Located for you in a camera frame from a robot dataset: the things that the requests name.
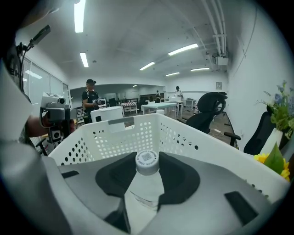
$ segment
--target person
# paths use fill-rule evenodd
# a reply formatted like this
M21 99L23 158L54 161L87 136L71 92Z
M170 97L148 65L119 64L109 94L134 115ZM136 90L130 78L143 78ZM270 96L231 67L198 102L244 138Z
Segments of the person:
M155 97L156 97L156 103L160 103L160 93L158 90L156 91Z
M183 97L183 93L182 93L182 91L180 90L180 88L177 86L176 88L175 88L175 96L181 96L181 97Z
M99 96L96 91L94 91L96 81L88 79L86 82L87 90L82 94L83 108L85 113L88 115L89 122L92 122L91 111L99 109L98 99Z
M39 19L45 17L47 14L52 13L61 6L62 2L56 2L54 4L44 4L44 2L40 2L35 7L35 11L32 11L31 14L29 14L26 19L23 21L21 28L24 28ZM20 74L21 71L21 63L20 58L18 57L17 53L17 47L15 45L15 42L13 42L13 45L11 48L7 51L6 55L3 57L4 65L7 68L7 70L10 72L10 77L15 83L15 85L21 90L23 93L23 96L30 101L29 97L25 95L23 90L23 76ZM31 145L34 147L32 141L30 140L31 137L38 137L47 134L47 128L50 127L52 124L48 122L47 115L43 116L42 118L42 127L40 124L40 118L35 117L33 115L30 115L25 123L25 126L23 127L21 134L19 136L18 142ZM74 121L70 121L70 133L72 133L75 130Z

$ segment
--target floor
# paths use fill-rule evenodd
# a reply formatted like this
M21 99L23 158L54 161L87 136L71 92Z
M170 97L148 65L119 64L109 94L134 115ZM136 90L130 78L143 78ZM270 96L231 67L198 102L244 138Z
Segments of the floor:
M136 114L136 112L131 112L131 113L128 112L128 113L125 113L124 116L125 117L132 117L132 116L137 116L137 115L142 115L142 114L143 114L143 112L138 112L137 114ZM183 118L189 118L193 115L194 115L193 110L191 110L190 107L183 108L183 114L182 114ZM168 116L170 118L174 118L175 113L174 113L174 111L172 111L171 113L167 114L166 116ZM132 123L125 123L126 127L128 127L130 125L132 125ZM231 138L224 136L223 135L224 132L233 133L233 130L230 125L230 121L229 121L227 114L221 113L215 117L214 121L211 122L209 135L211 135L211 136L213 136L213 137L215 137L215 138L217 138L227 144L230 144Z

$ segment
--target fluorescent light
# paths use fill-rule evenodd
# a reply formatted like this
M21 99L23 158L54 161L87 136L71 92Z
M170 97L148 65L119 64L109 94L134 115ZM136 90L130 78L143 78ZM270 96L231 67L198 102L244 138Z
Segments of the fluorescent light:
M84 31L84 10L86 0L80 0L79 3L74 4L74 28L76 33Z
M150 67L153 64L155 64L155 62L151 62L151 63L145 65L143 68L140 68L140 70L144 70L145 68L148 68L148 67Z
M191 69L191 71L197 71L197 70L208 70L209 68L195 68L195 69Z
M198 47L197 43L189 45L189 46L185 46L185 47L177 49L175 51L172 51L172 52L169 53L169 55L172 56L172 55L177 54L179 52L182 52L182 51L185 51L185 50L188 50L188 49L192 49L192 48L196 48L196 47Z
M168 75L166 75L166 77L171 76L171 75L175 75L175 74L179 74L179 72L168 74Z
M87 62L87 57L85 52L81 52L80 56L82 58L82 62L84 64L84 67L89 67L88 62Z
M37 79L42 79L43 78L40 75L37 75L36 73L33 73L30 70L25 71L25 73L28 74L28 75L31 75L32 77L37 78Z

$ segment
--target chair headrest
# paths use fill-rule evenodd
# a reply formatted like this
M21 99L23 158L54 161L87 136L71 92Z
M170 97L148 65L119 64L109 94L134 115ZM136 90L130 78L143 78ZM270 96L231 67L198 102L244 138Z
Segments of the chair headrest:
M204 94L198 101L198 110L202 113L214 112L215 108L220 104L225 104L228 97L219 92L209 92Z

